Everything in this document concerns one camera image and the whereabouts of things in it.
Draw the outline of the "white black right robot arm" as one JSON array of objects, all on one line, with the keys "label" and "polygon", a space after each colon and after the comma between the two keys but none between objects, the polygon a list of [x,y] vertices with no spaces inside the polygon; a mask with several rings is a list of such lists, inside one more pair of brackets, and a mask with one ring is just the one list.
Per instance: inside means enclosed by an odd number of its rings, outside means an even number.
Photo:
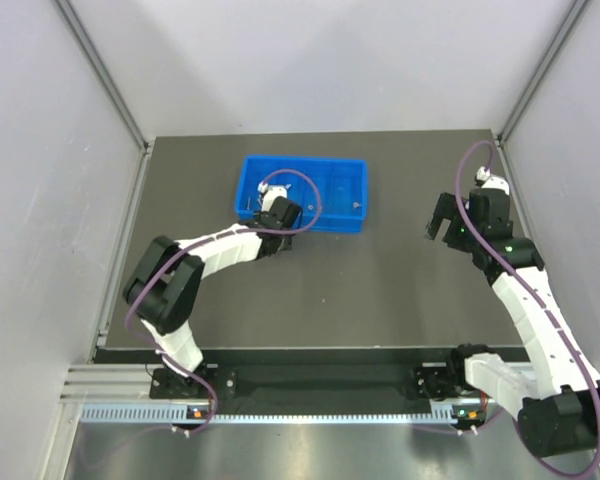
[{"label": "white black right robot arm", "polygon": [[514,420],[537,458],[600,449],[600,374],[581,353],[549,285],[534,242],[513,233],[508,182],[482,167],[466,198],[442,193],[425,230],[470,255],[504,305],[522,341],[532,378],[493,348],[464,344],[447,360],[457,390],[484,392]]}]

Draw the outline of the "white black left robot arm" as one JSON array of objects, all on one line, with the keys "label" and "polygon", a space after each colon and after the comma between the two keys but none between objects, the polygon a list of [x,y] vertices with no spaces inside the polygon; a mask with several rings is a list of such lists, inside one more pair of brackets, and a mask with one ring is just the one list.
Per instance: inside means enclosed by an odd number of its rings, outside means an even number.
[{"label": "white black left robot arm", "polygon": [[129,314],[136,315],[165,366],[181,377],[203,363],[189,318],[203,279],[228,267],[291,248],[290,231],[302,207],[283,188],[269,187],[262,209],[214,234],[175,241],[152,240],[123,288]]}]

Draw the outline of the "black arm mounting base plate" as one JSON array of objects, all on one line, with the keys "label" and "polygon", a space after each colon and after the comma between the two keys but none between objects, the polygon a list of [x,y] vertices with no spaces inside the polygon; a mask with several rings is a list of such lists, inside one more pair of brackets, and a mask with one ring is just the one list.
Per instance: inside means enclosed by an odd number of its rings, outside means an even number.
[{"label": "black arm mounting base plate", "polygon": [[284,402],[323,404],[329,394],[345,399],[392,396],[400,400],[444,400],[474,392],[462,360],[487,353],[485,345],[451,347],[255,348],[206,349],[192,374],[178,374],[149,349],[101,348],[97,365],[150,365],[153,399],[218,397],[221,405],[242,399],[263,404],[276,396]]}]

